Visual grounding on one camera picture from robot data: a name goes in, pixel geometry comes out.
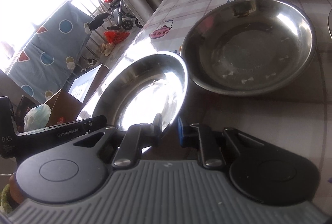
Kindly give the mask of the white ceramic plate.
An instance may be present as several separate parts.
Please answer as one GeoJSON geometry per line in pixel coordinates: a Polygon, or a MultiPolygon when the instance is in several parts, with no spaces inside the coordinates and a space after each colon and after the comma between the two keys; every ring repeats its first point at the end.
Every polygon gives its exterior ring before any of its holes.
{"type": "Polygon", "coordinates": [[[332,38],[332,9],[329,11],[329,14],[327,17],[327,27],[329,30],[330,37],[332,38]]]}

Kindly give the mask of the shallow steel plate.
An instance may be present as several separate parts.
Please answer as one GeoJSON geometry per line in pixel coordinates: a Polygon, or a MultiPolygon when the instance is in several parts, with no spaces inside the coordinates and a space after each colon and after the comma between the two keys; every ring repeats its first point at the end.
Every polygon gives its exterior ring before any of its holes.
{"type": "Polygon", "coordinates": [[[152,123],[159,114],[165,133],[182,108],[187,88],[184,60],[173,52],[158,52],[117,75],[99,96],[92,115],[103,115],[109,125],[126,131],[138,123],[152,123]]]}

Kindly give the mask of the blue patterned hanging sheet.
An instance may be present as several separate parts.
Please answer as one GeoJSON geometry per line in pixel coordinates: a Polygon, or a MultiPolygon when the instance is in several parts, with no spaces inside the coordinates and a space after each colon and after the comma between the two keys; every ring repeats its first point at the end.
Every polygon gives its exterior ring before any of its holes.
{"type": "Polygon", "coordinates": [[[37,102],[44,103],[66,84],[89,35],[92,17],[64,3],[27,42],[8,77],[37,102]]]}

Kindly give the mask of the wheelchair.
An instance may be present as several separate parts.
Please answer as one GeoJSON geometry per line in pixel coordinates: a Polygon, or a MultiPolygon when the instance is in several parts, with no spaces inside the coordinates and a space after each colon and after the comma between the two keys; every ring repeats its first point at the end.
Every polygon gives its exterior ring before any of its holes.
{"type": "Polygon", "coordinates": [[[128,5],[124,0],[113,0],[110,2],[110,7],[107,12],[112,20],[115,22],[115,26],[107,27],[108,30],[125,30],[129,31],[134,28],[143,28],[138,18],[132,13],[128,5]]]}

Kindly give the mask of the cardboard box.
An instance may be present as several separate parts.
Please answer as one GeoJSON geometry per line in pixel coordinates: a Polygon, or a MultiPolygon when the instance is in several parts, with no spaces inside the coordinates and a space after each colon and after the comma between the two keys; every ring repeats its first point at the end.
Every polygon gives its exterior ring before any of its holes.
{"type": "Polygon", "coordinates": [[[76,78],[68,92],[61,89],[48,99],[45,104],[50,107],[51,114],[46,127],[75,121],[109,71],[101,64],[76,78]]]}

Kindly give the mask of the white plastic bag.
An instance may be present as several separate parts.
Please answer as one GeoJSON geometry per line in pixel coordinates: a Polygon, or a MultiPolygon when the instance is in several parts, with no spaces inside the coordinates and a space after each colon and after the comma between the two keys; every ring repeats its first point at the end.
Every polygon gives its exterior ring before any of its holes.
{"type": "Polygon", "coordinates": [[[24,117],[24,131],[34,131],[46,126],[51,115],[51,109],[47,104],[41,104],[30,109],[24,117]]]}

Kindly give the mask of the steel bowl left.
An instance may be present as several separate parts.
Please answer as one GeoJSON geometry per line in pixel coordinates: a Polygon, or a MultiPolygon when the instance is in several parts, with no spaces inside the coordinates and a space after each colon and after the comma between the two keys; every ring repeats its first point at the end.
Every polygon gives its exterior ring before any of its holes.
{"type": "Polygon", "coordinates": [[[316,47],[314,26],[300,8],[280,0],[234,0],[193,25],[181,57],[201,88],[257,96],[297,79],[316,47]]]}

